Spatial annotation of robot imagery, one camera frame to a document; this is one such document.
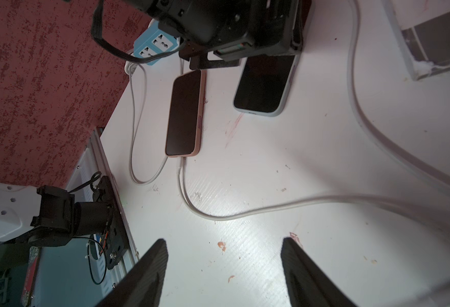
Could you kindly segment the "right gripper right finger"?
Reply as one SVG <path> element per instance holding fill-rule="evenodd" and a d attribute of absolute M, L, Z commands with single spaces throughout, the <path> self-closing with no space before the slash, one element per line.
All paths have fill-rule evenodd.
<path fill-rule="evenodd" d="M 291 237 L 283 239 L 281 260 L 291 306 L 355 305 Z"/>

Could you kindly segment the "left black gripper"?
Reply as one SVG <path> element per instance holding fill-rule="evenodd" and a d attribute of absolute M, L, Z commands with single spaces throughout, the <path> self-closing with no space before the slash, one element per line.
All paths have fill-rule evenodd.
<path fill-rule="evenodd" d="M 129 1 L 184 41 L 192 69 L 231 66 L 254 56 L 286 56 L 303 45 L 303 1 Z"/>

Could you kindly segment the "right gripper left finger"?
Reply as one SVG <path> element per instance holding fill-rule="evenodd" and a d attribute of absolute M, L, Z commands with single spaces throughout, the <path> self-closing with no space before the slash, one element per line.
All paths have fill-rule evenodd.
<path fill-rule="evenodd" d="M 158 306 L 169 259 L 167 244 L 158 239 L 100 306 Z"/>

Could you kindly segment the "light case phone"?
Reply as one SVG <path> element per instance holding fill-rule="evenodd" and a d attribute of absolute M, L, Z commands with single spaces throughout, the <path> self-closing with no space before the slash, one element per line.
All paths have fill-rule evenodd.
<path fill-rule="evenodd" d="M 233 106 L 237 111 L 275 117 L 286 105 L 300 55 L 254 56 L 246 60 Z"/>

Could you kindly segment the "pink case phone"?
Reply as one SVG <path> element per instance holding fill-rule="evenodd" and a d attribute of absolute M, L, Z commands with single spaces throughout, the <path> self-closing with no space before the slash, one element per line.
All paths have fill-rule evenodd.
<path fill-rule="evenodd" d="M 199 153 L 205 90 L 204 70 L 193 70 L 175 79 L 167 126 L 167 157 L 192 157 Z"/>

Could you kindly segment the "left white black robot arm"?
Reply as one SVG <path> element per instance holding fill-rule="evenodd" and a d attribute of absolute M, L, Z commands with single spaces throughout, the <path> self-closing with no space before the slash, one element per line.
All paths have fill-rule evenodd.
<path fill-rule="evenodd" d="M 303 47 L 304 14 L 310 1 L 133 1 L 162 32 L 147 47 L 126 53 L 102 35 L 103 5 L 93 14 L 91 35 L 106 51 L 134 65 L 178 54 L 190 72 L 172 87 L 166 158 L 195 156 L 201 145 L 206 72 L 246 65 L 235 106 L 264 115 L 282 110 Z M 100 234 L 113 242 L 122 234 L 120 212 L 108 177 L 95 173 L 87 182 L 93 200 L 77 202 L 74 191 L 0 184 L 0 243 L 64 246 L 71 239 Z"/>

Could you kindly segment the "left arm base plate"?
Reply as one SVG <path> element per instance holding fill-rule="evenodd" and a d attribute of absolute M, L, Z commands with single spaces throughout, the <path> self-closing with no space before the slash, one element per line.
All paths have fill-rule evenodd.
<path fill-rule="evenodd" d="M 106 253 L 108 269 L 121 262 L 123 255 L 130 249 L 128 234 L 123 223 L 119 198 L 117 197 L 110 178 L 107 175 L 101 177 L 93 193 L 93 200 L 102 203 L 98 209 L 108 216 L 102 234 L 102 243 Z"/>

